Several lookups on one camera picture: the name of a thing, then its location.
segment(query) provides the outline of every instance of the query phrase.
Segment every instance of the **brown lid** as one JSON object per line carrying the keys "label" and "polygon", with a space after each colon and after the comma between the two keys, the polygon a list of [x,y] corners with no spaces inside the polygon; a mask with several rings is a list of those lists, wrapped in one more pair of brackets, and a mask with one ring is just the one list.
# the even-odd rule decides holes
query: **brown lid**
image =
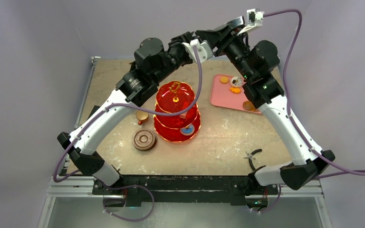
{"label": "brown lid", "polygon": [[132,140],[134,147],[140,151],[149,151],[157,144],[156,134],[149,129],[139,129]]}

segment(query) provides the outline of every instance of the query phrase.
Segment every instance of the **gray wall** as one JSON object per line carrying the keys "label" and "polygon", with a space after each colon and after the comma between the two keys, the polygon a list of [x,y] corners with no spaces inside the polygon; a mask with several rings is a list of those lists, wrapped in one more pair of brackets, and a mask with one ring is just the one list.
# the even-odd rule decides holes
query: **gray wall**
{"label": "gray wall", "polygon": [[[312,0],[63,0],[89,54],[131,58],[147,37],[166,45],[186,31],[214,29],[244,15],[247,9],[272,12],[298,8],[305,12]],[[296,15],[265,21],[251,33],[250,44],[261,39],[284,50],[296,28]]]}
{"label": "gray wall", "polygon": [[36,227],[89,55],[61,2],[0,0],[0,227]]}
{"label": "gray wall", "polygon": [[[293,109],[310,134],[336,163],[365,169],[365,1],[312,2],[288,79]],[[365,177],[322,184],[334,227],[365,227]]]}

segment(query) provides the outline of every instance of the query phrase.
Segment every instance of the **pink tray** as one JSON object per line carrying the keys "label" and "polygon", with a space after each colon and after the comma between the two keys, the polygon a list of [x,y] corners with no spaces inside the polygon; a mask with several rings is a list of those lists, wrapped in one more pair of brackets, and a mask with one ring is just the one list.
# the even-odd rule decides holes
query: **pink tray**
{"label": "pink tray", "polygon": [[[222,76],[226,76],[227,78],[229,78],[229,82],[225,84],[221,83],[220,77]],[[213,78],[213,85],[211,89],[211,104],[218,107],[231,108],[249,113],[261,114],[260,111],[252,112],[243,109],[243,102],[248,101],[248,99],[244,94],[243,88],[240,88],[241,91],[239,94],[234,94],[230,91],[230,79],[232,77],[233,76],[229,75],[215,75],[215,77]]]}

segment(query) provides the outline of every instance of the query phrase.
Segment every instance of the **table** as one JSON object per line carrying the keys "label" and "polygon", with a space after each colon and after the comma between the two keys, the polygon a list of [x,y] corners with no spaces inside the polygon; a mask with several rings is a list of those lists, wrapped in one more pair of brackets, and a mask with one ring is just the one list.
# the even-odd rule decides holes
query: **table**
{"label": "table", "polygon": [[[116,83],[128,72],[132,60],[100,59],[88,88],[80,123],[84,123],[95,105],[106,101]],[[158,137],[158,144],[150,152],[140,152],[132,144],[133,133],[140,128],[153,130],[153,116],[142,126],[137,124],[135,112],[127,116],[102,141],[97,152],[122,174],[156,175],[247,175],[251,172],[245,152],[262,148],[255,155],[254,166],[277,165],[290,161],[282,140],[260,114],[215,107],[210,104],[210,91],[216,74],[240,76],[228,60],[210,60],[202,65],[203,88],[198,100],[201,129],[183,143],[172,143]],[[279,71],[273,71],[280,81]],[[170,81],[188,83],[194,91],[198,85],[196,64],[183,66],[161,85]],[[154,109],[155,96],[143,107]],[[67,172],[75,170],[70,162]]]}

